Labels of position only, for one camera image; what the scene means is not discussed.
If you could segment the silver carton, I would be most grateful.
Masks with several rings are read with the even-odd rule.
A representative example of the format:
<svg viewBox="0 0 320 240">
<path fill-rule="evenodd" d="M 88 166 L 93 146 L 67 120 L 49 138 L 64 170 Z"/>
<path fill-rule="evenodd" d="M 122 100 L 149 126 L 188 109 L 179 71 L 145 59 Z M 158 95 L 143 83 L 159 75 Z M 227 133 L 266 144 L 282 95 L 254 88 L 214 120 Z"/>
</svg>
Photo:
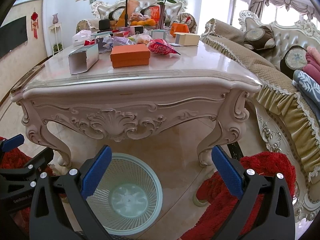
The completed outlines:
<svg viewBox="0 0 320 240">
<path fill-rule="evenodd" d="M 83 46 L 68 55 L 69 71 L 71 75 L 87 72 L 99 61 L 97 44 Z"/>
</svg>

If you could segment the orange box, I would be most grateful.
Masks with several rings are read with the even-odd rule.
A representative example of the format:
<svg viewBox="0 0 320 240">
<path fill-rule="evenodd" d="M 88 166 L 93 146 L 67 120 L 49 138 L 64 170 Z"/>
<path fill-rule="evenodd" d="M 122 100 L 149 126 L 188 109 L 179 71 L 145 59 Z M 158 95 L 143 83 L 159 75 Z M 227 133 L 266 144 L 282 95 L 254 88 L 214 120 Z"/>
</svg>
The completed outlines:
<svg viewBox="0 0 320 240">
<path fill-rule="evenodd" d="M 151 52 L 145 44 L 133 44 L 113 47 L 110 60 L 113 68 L 146 66 Z"/>
</svg>

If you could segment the red snack bag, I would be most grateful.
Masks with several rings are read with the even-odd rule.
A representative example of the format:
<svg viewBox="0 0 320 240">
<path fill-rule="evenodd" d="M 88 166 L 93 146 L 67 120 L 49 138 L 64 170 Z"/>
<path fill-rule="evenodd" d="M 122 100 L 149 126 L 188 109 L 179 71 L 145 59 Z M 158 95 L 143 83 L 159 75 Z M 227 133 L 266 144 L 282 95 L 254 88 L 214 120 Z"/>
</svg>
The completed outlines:
<svg viewBox="0 0 320 240">
<path fill-rule="evenodd" d="M 168 44 L 168 42 L 164 39 L 155 39 L 151 40 L 147 45 L 149 51 L 154 54 L 168 55 L 168 54 L 178 54 L 180 53 L 176 51 L 172 45 Z"/>
</svg>

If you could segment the cream square box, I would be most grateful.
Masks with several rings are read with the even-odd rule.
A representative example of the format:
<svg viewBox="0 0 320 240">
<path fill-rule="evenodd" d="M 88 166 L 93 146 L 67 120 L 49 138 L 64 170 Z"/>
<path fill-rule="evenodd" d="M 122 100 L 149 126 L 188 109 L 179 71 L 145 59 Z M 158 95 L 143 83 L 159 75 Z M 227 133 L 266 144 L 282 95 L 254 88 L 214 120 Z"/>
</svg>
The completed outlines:
<svg viewBox="0 0 320 240">
<path fill-rule="evenodd" d="M 175 43 L 180 46 L 197 46 L 200 35 L 193 33 L 175 33 Z"/>
</svg>

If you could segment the pale green mesh wastebasket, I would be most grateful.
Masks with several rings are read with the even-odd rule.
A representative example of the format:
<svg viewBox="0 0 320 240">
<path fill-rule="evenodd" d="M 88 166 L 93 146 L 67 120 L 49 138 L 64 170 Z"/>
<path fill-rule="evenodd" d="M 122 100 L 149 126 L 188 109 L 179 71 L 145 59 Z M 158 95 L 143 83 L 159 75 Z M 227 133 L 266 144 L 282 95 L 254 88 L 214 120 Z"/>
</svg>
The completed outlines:
<svg viewBox="0 0 320 240">
<path fill-rule="evenodd" d="M 147 163 L 129 154 L 114 153 L 87 202 L 109 234 L 129 236 L 146 230 L 157 219 L 163 190 Z"/>
</svg>

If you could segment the white side table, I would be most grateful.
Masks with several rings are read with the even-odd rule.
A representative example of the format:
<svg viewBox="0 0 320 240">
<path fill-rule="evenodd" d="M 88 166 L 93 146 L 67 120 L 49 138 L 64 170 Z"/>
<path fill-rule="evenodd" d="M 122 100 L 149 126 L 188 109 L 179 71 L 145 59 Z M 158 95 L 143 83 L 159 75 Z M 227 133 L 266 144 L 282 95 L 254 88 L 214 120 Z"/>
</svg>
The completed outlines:
<svg viewBox="0 0 320 240">
<path fill-rule="evenodd" d="M 64 50 L 63 45 L 63 32 L 62 23 L 56 23 L 48 28 L 49 31 L 49 41 L 52 48 L 53 55 L 58 54 Z"/>
</svg>

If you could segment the white tissue pack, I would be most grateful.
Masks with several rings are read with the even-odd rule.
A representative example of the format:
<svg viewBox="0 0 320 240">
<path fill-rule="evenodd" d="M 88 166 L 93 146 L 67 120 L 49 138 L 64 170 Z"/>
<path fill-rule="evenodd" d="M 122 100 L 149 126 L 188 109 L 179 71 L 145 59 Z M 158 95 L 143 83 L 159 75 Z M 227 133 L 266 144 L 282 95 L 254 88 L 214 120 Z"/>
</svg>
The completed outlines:
<svg viewBox="0 0 320 240">
<path fill-rule="evenodd" d="M 90 30 L 81 30 L 72 37 L 72 44 L 74 47 L 83 45 L 85 41 L 91 39 L 92 32 Z"/>
</svg>

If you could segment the red chinese knot ornament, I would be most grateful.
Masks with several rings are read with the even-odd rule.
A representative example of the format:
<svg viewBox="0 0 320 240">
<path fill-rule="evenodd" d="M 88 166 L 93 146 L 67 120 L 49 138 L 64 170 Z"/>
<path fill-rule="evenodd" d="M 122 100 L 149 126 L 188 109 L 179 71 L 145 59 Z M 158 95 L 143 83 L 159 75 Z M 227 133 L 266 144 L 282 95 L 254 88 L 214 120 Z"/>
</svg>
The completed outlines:
<svg viewBox="0 0 320 240">
<path fill-rule="evenodd" d="M 39 28 L 39 15 L 37 12 L 33 12 L 31 17 L 31 31 L 33 32 L 34 38 L 38 39 L 37 30 Z"/>
</svg>

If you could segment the pink vase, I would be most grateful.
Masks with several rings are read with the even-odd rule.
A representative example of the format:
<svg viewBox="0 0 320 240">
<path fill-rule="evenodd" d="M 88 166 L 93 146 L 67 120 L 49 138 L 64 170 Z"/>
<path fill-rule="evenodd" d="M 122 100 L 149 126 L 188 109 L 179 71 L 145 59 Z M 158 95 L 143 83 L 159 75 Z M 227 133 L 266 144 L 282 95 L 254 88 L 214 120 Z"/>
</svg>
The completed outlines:
<svg viewBox="0 0 320 240">
<path fill-rule="evenodd" d="M 57 24 L 58 22 L 59 22 L 58 13 L 55 13 L 55 14 L 53 14 L 53 21 L 52 21 L 52 23 L 53 23 L 53 24 Z"/>
</svg>

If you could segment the folded blankets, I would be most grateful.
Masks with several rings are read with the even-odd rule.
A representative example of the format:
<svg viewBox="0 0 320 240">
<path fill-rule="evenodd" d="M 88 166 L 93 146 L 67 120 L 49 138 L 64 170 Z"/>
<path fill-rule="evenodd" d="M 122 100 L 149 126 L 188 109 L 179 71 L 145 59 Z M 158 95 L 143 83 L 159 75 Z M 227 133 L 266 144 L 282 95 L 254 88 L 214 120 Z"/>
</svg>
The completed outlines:
<svg viewBox="0 0 320 240">
<path fill-rule="evenodd" d="M 293 85 L 302 94 L 319 122 L 319 51 L 312 46 L 306 49 L 306 65 L 295 70 Z"/>
</svg>

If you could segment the black speaker box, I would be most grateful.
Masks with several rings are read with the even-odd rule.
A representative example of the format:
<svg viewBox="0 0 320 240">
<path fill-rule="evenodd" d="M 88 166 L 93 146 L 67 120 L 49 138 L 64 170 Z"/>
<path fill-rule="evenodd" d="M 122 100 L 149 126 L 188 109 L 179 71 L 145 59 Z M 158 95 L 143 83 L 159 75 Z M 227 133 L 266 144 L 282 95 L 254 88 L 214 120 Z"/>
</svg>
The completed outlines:
<svg viewBox="0 0 320 240">
<path fill-rule="evenodd" d="M 98 22 L 99 32 L 111 30 L 111 24 L 109 19 L 102 19 Z"/>
</svg>

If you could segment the long beige covered sofa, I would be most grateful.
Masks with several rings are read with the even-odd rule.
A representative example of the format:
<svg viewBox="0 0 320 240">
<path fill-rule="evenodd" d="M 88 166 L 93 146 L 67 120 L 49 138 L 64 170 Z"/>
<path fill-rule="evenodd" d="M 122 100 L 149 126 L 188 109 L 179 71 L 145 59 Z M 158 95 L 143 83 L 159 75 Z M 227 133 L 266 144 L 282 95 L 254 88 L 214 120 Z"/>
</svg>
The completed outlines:
<svg viewBox="0 0 320 240">
<path fill-rule="evenodd" d="M 293 46 L 319 47 L 319 32 L 312 22 L 297 21 L 292 26 L 268 24 L 275 45 L 253 51 L 244 44 L 245 33 L 262 27 L 260 18 L 249 10 L 240 12 L 240 29 L 211 19 L 202 42 L 253 72 L 262 89 L 248 100 L 257 117 L 259 133 L 271 152 L 286 154 L 296 167 L 296 220 L 312 221 L 319 213 L 319 123 L 304 96 L 281 72 L 280 63 Z"/>
</svg>

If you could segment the orange paper gift bag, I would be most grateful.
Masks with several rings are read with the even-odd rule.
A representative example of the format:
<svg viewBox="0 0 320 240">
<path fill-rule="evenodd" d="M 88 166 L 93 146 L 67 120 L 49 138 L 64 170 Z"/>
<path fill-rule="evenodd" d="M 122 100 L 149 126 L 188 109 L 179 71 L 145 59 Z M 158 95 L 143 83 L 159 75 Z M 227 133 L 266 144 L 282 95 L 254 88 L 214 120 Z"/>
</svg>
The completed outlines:
<svg viewBox="0 0 320 240">
<path fill-rule="evenodd" d="M 176 37 L 176 33 L 189 33 L 189 28 L 186 24 L 184 23 L 177 23 L 174 22 L 171 25 L 171 29 L 170 29 L 170 35 L 172 37 Z"/>
</svg>

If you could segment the window curtains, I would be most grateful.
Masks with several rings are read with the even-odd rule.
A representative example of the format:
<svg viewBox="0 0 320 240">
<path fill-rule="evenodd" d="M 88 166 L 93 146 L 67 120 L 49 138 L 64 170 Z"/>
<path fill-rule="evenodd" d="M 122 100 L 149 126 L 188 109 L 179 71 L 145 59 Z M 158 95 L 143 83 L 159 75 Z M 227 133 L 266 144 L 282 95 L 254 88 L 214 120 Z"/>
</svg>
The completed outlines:
<svg viewBox="0 0 320 240">
<path fill-rule="evenodd" d="M 270 4 L 275 5 L 276 7 L 285 6 L 287 11 L 293 8 L 301 15 L 306 15 L 308 19 L 312 20 L 315 17 L 319 21 L 318 10 L 311 5 L 296 0 L 251 0 L 248 10 L 261 18 L 264 6 L 269 6 Z"/>
</svg>

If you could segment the wall television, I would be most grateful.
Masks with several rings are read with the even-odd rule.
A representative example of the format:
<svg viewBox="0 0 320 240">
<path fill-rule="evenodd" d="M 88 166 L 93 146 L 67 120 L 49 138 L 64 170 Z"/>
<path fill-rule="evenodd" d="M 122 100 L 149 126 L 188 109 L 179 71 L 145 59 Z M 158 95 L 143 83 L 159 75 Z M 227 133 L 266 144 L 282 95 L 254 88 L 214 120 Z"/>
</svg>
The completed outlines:
<svg viewBox="0 0 320 240">
<path fill-rule="evenodd" d="M 14 21 L 7 23 L 0 29 L 0 57 L 27 42 L 27 20 L 23 16 Z"/>
</svg>

